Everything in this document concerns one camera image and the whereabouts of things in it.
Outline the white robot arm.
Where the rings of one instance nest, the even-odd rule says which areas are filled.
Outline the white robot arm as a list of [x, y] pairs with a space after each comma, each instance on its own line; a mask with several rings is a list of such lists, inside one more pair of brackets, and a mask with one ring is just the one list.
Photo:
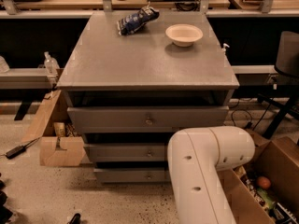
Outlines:
[[235, 126], [189, 128], [169, 140], [167, 161], [180, 224], [236, 224], [218, 172], [252, 160], [255, 145]]

